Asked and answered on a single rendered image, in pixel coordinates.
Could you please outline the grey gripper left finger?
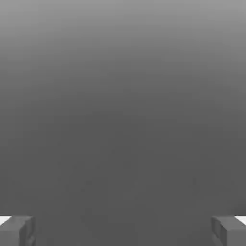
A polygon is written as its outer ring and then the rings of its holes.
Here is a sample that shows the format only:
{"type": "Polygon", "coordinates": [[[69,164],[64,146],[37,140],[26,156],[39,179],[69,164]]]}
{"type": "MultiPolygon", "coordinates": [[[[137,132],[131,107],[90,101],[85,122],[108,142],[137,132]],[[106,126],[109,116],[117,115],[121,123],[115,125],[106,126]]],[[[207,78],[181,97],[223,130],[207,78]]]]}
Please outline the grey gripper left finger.
{"type": "Polygon", "coordinates": [[[0,215],[0,246],[36,246],[33,216],[0,215]]]}

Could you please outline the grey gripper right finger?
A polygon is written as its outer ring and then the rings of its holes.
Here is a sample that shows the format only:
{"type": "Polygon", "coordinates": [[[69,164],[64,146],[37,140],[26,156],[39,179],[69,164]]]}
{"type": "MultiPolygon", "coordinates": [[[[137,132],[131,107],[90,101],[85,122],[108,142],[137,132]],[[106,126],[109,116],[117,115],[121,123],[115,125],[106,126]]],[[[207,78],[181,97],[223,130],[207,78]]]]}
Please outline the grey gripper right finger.
{"type": "Polygon", "coordinates": [[[246,246],[246,216],[212,216],[214,246],[246,246]]]}

